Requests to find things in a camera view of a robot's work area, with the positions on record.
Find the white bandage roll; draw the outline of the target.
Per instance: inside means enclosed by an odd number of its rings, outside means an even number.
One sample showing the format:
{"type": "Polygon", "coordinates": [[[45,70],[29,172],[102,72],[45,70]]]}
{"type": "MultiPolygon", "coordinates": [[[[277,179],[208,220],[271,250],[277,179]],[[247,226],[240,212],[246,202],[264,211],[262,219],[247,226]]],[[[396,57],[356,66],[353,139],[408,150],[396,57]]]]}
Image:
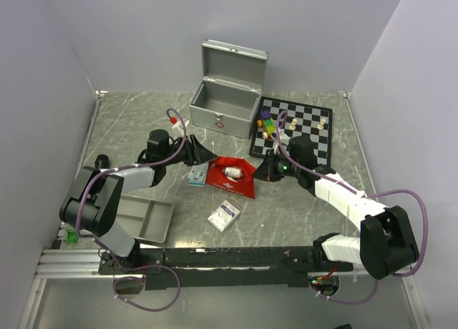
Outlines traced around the white bandage roll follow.
{"type": "Polygon", "coordinates": [[[239,179],[243,176],[243,171],[239,167],[226,167],[223,172],[227,177],[234,179],[239,179]]]}

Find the red first aid pouch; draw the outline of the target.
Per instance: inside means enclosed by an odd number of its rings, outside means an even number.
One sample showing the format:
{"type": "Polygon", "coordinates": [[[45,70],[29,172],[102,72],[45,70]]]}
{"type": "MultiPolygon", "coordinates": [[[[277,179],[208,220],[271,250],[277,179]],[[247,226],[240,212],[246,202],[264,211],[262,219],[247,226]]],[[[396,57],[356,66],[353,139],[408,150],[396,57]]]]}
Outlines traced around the red first aid pouch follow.
{"type": "Polygon", "coordinates": [[[218,157],[209,163],[205,183],[237,195],[255,198],[255,167],[245,159],[218,157]]]}

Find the silver metal medicine case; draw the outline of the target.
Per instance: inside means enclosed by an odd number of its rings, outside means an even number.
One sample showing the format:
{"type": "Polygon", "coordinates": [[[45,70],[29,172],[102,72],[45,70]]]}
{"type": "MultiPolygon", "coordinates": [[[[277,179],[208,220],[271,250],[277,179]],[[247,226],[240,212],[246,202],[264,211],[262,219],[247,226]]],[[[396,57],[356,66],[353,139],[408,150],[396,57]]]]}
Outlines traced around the silver metal medicine case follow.
{"type": "Polygon", "coordinates": [[[201,47],[203,78],[189,105],[191,123],[249,138],[269,53],[212,39],[201,47]]]}

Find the grey plastic divided tray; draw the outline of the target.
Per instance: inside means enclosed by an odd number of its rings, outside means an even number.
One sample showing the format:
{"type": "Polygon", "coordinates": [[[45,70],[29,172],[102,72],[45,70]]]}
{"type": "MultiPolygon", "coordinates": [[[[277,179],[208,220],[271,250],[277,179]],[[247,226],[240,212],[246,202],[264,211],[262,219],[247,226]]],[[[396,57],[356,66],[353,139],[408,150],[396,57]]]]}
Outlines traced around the grey plastic divided tray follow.
{"type": "Polygon", "coordinates": [[[169,202],[122,195],[116,222],[140,242],[162,244],[167,239],[174,209],[169,202]]]}

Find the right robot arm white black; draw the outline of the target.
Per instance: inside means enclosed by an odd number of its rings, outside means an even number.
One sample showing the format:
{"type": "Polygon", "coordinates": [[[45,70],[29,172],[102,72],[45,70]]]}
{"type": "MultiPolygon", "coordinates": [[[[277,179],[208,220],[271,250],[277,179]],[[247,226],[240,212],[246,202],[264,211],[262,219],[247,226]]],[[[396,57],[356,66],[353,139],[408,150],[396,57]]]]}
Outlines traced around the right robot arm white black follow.
{"type": "Polygon", "coordinates": [[[307,136],[269,149],[253,178],[278,182],[293,177],[314,197],[323,200],[359,229],[358,237],[331,233],[313,242],[312,261],[319,270],[337,262],[361,265],[377,280],[400,275],[401,269],[419,264],[424,247],[418,246],[409,216],[400,206],[388,207],[345,182],[334,169],[319,164],[315,143],[307,136]]]}

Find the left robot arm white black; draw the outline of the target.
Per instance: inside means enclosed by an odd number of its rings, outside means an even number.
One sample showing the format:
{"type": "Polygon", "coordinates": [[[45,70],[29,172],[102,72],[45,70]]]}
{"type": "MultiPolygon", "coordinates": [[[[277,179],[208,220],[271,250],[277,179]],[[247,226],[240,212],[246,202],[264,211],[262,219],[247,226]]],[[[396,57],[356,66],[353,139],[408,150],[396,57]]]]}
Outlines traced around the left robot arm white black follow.
{"type": "Polygon", "coordinates": [[[77,235],[86,231],[111,253],[123,272],[135,272],[143,265],[140,242],[116,222],[121,195],[157,186],[170,165],[193,167],[217,157],[194,134],[172,139],[168,131],[155,129],[136,163],[108,170],[82,167],[62,203],[59,218],[71,225],[77,235]]]}

